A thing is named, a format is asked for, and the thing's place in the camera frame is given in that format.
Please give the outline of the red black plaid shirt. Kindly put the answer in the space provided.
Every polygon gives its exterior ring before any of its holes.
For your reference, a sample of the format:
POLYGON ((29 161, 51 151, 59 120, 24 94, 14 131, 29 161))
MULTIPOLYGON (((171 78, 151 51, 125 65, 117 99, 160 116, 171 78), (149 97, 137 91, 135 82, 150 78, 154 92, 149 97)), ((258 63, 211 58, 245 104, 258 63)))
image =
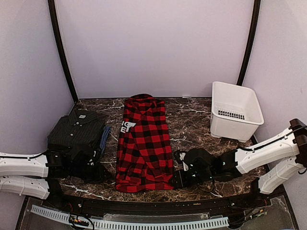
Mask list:
POLYGON ((122 193, 172 190, 174 163, 165 102, 138 94, 124 103, 115 189, 122 193))

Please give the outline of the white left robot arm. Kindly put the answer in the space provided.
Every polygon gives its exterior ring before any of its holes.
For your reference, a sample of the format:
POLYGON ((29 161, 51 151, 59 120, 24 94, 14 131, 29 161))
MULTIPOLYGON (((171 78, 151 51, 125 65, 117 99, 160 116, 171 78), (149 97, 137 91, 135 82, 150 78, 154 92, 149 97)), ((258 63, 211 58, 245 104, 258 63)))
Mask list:
POLYGON ((62 194, 59 179, 77 177, 85 183, 102 183, 111 173, 89 149, 47 150, 39 154, 0 154, 0 190, 40 199, 49 199, 63 209, 68 199, 62 194))

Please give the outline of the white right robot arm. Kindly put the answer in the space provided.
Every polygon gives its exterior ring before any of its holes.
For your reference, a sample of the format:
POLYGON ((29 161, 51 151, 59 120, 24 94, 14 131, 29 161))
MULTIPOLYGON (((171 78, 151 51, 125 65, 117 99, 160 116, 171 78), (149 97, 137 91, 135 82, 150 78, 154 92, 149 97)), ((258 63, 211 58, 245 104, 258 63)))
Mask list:
POLYGON ((190 187, 206 181, 228 182, 255 168, 278 161, 269 172, 255 179, 254 189, 245 196, 245 204, 255 208, 263 194, 272 193, 295 173, 307 170, 307 126, 299 119, 280 134, 250 147, 238 147, 215 157, 203 148, 176 151, 183 169, 174 172, 170 184, 175 188, 190 187))

